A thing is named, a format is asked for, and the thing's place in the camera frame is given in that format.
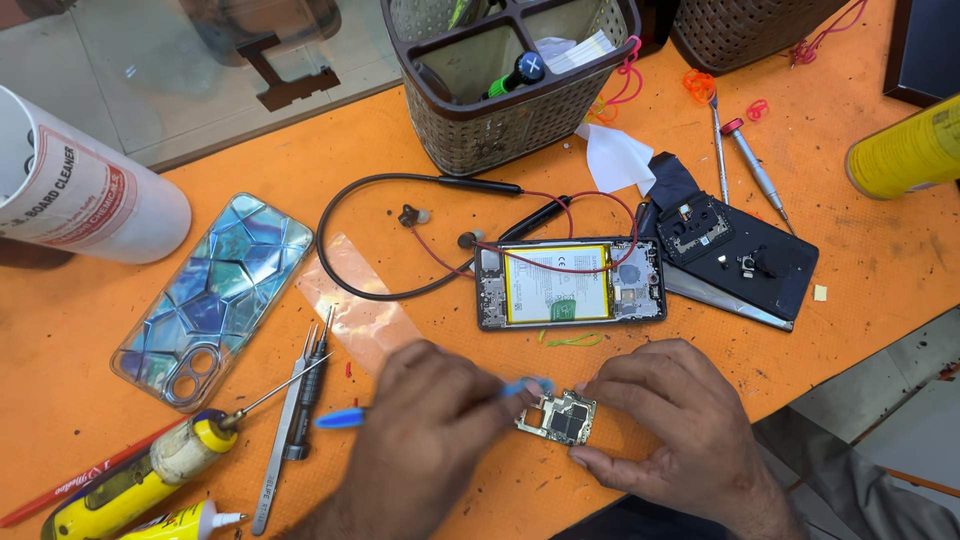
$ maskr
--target wicker basket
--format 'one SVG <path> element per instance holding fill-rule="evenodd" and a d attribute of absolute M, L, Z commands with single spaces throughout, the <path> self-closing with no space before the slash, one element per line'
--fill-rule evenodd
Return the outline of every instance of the wicker basket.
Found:
<path fill-rule="evenodd" d="M 847 0 L 684 0 L 671 37 L 691 66 L 723 75 L 796 45 Z"/>
<path fill-rule="evenodd" d="M 627 37 L 640 30 L 632 0 L 508 0 L 505 10 L 453 30 L 447 23 L 455 0 L 382 2 L 414 129 L 437 168 L 455 176 L 492 169 L 572 134 L 630 52 Z M 548 70 L 535 85 L 479 101 L 520 53 L 536 50 L 535 40 L 579 42 L 601 29 L 613 52 L 562 74 Z M 440 99 L 414 61 L 429 66 L 463 103 Z"/>

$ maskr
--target clear phone case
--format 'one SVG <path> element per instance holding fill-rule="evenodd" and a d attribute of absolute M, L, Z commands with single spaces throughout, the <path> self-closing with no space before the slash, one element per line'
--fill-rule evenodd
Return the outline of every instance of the clear phone case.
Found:
<path fill-rule="evenodd" d="M 312 246 L 302 223 L 249 193 L 217 216 L 110 359 L 124 380 L 195 410 L 243 351 Z"/>

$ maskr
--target orange work mat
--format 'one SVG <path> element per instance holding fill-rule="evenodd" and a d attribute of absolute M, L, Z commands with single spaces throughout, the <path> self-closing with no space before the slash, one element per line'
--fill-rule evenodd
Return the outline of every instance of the orange work mat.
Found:
<path fill-rule="evenodd" d="M 957 305 L 960 249 L 951 240 L 960 231 L 956 186 L 877 202 L 857 192 L 844 174 L 844 155 L 853 142 L 916 110 L 880 95 L 893 5 L 893 0 L 871 2 L 863 24 L 830 35 L 813 64 L 791 71 L 784 52 L 717 80 L 724 122 L 745 116 L 756 99 L 770 103 L 769 115 L 747 120 L 742 132 L 763 159 L 800 236 L 820 248 L 812 283 L 828 287 L 828 300 L 813 302 L 808 296 L 793 333 L 669 295 L 664 322 L 598 328 L 604 339 L 596 346 L 545 349 L 536 331 L 480 332 L 474 285 L 468 280 L 402 302 L 403 309 L 428 339 L 488 370 L 511 378 L 547 376 L 567 388 L 588 380 L 609 356 L 628 353 L 648 339 L 683 337 L 716 362 L 756 420 Z M 644 88 L 634 101 L 619 106 L 611 127 L 656 152 L 675 153 L 700 186 L 719 197 L 711 112 L 682 86 L 686 64 L 668 44 L 636 66 Z M 623 77 L 614 74 L 605 95 L 622 85 Z M 554 194 L 593 189 L 586 146 L 571 136 L 481 176 Z M 411 127 L 402 87 L 164 174 L 186 193 L 193 225 L 182 246 L 160 262 L 131 266 L 75 257 L 51 271 L 0 269 L 0 477 L 5 486 L 0 513 L 178 417 L 114 376 L 108 362 L 230 196 L 248 191 L 314 227 L 341 187 L 394 171 L 437 172 Z M 729 142 L 727 171 L 731 204 L 783 228 Z M 617 195 L 631 206 L 639 202 L 633 187 Z M 399 181 L 348 197 L 329 232 L 344 232 L 393 291 L 445 274 L 398 225 L 404 203 L 431 211 L 430 222 L 420 227 L 425 240 L 442 258 L 459 263 L 468 256 L 455 244 L 459 233 L 480 228 L 496 237 L 544 201 Z M 578 199 L 572 211 L 578 235 L 630 229 L 621 207 L 610 200 Z M 560 236 L 565 229 L 560 219 L 545 230 Z M 234 410 L 288 378 L 314 319 L 320 317 L 290 287 L 207 405 Z M 547 338 L 580 333 L 549 331 Z M 355 362 L 353 377 L 346 378 L 350 357 L 335 339 L 329 350 L 337 354 L 318 410 L 350 406 L 354 397 L 369 404 L 371 379 Z M 241 424 L 233 450 L 141 521 L 204 498 L 215 500 L 221 511 L 253 513 L 281 402 L 282 394 L 253 412 Z M 310 456 L 283 466 L 267 534 L 280 533 L 334 489 L 352 440 L 349 430 L 312 432 Z M 657 445 L 629 417 L 603 406 L 588 443 L 635 459 Z M 598 486 L 565 451 L 534 435 L 507 433 L 480 464 L 436 538 L 545 539 L 621 495 Z M 48 514 L 0 535 L 35 539 Z M 248 521 L 239 528 L 249 534 L 249 527 Z M 228 528 L 214 538 L 227 540 L 235 533 Z"/>

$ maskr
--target phone battery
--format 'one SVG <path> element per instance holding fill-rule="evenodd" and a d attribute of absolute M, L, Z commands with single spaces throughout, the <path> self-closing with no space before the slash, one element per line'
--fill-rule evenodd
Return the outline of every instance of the phone battery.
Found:
<path fill-rule="evenodd" d="M 514 248 L 511 255 L 556 268 L 591 270 L 610 264 L 609 245 Z M 608 272 L 547 270 L 518 258 L 504 258 L 509 323 L 541 323 L 612 317 Z"/>

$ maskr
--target earbud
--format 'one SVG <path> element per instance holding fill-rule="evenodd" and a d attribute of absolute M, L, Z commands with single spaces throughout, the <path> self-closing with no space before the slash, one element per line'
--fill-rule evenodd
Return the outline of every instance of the earbud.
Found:
<path fill-rule="evenodd" d="M 403 205 L 403 211 L 396 217 L 396 220 L 400 222 L 400 225 L 409 229 L 414 226 L 415 222 L 426 223 L 430 221 L 430 212 L 425 209 L 415 209 L 410 205 Z"/>
<path fill-rule="evenodd" d="M 483 231 L 479 229 L 474 229 L 468 233 L 463 233 L 457 237 L 457 245 L 466 249 L 471 248 L 476 245 L 477 242 L 483 241 Z"/>

